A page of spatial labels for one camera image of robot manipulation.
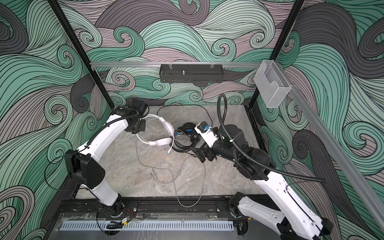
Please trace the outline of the white headphones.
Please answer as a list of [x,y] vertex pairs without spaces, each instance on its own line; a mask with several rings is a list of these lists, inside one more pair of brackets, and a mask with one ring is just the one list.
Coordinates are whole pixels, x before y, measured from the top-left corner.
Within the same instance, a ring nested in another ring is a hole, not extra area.
[[137,134],[138,140],[150,147],[164,147],[169,154],[175,143],[175,128],[163,117],[155,114],[149,114],[144,117],[148,123],[149,129],[144,136]]

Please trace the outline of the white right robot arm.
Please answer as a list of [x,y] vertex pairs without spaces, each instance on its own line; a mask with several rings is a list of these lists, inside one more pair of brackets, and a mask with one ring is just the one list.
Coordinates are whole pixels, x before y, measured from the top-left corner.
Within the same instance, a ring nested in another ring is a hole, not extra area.
[[235,125],[213,128],[206,122],[195,127],[195,132],[205,141],[193,152],[201,162],[221,157],[233,162],[245,178],[261,187],[272,199],[277,210],[259,204],[242,193],[230,200],[235,216],[252,218],[279,234],[282,240],[318,240],[329,236],[333,223],[313,212],[277,173],[269,155],[250,147],[241,129]]

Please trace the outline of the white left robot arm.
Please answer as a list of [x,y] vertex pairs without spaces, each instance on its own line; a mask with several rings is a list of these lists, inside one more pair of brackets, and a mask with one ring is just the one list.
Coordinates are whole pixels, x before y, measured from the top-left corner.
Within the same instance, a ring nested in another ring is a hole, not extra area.
[[137,134],[145,130],[149,106],[142,100],[133,99],[128,106],[117,106],[106,123],[79,147],[65,153],[65,163],[70,179],[85,187],[96,197],[104,212],[117,218],[123,214],[122,197],[106,180],[106,170],[99,164],[108,146],[123,131]]

